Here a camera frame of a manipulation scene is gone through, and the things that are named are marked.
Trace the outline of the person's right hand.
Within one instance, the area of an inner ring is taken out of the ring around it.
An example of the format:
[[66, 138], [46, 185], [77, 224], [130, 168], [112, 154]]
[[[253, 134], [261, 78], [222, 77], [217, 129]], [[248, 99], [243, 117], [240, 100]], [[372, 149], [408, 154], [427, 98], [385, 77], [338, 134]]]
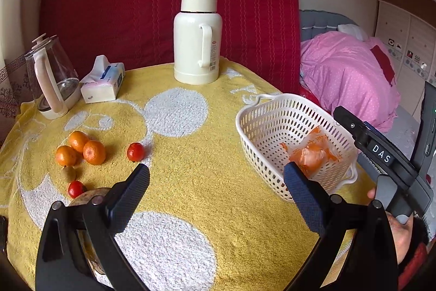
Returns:
[[405, 259], [412, 240], [413, 216], [409, 216], [407, 222], [401, 224], [392, 214], [386, 215], [395, 243], [397, 262], [400, 264]]

